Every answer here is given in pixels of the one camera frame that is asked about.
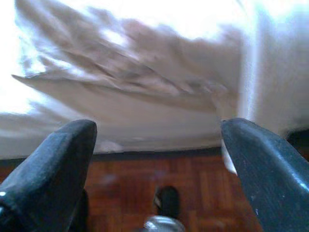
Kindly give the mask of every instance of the wooden floor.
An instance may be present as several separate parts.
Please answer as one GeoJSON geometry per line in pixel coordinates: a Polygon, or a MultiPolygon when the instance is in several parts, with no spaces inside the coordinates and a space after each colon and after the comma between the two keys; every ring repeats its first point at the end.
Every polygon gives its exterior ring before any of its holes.
{"type": "Polygon", "coordinates": [[[219,156],[91,163],[85,185],[91,231],[141,228],[155,213],[156,187],[165,185],[180,192],[180,221],[187,231],[262,231],[237,177],[219,156]]]}

